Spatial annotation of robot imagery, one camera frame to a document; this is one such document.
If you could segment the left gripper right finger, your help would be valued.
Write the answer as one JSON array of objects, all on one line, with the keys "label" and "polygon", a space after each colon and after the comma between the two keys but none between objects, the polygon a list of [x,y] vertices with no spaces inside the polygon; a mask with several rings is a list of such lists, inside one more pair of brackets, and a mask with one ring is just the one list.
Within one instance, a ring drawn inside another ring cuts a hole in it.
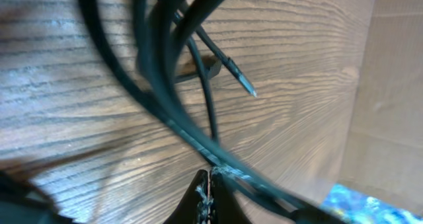
[{"label": "left gripper right finger", "polygon": [[210,174],[211,224],[252,224],[233,193],[222,174]]}]

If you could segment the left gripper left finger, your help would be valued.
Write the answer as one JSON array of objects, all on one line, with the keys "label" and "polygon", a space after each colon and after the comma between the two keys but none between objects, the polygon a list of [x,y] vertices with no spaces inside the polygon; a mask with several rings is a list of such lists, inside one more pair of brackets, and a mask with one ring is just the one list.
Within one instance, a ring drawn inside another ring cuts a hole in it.
[{"label": "left gripper left finger", "polygon": [[208,172],[200,169],[164,224],[201,224],[208,220]]}]

